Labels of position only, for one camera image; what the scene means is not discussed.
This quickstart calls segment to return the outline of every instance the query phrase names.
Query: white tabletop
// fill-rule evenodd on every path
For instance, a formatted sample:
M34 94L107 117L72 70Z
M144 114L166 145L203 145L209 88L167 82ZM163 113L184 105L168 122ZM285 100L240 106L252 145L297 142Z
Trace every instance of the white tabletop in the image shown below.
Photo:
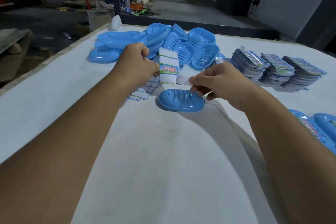
M122 26L119 31L137 30L141 27ZM86 60L96 35L85 40L67 54L51 62L39 73L24 80L0 97L0 163L32 140L48 125L64 113L82 95L100 81L113 64L93 64ZM334 78L336 59L317 50L282 42L245 39L216 35L220 52L230 57L241 45L257 54L264 52L278 56L302 57L328 74L309 87L310 91L288 92L277 86L264 87L287 108L296 109L307 115L325 112L336 115ZM184 66L181 74L191 76L197 72ZM161 90L172 87L162 86ZM174 86L187 89L188 86ZM120 112L127 113L134 107L154 104L155 94L147 101L126 102ZM224 100L217 100L230 119L254 138L244 113L237 111Z

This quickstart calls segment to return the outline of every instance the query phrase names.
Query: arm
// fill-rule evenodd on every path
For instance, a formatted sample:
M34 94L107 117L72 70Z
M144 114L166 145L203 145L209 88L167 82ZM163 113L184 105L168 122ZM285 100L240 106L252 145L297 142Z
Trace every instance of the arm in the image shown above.
M269 92L229 63L190 78L191 91L245 112L291 223L336 223L336 156Z
M127 46L105 78L0 165L2 223L70 223L119 108L159 70L148 52Z

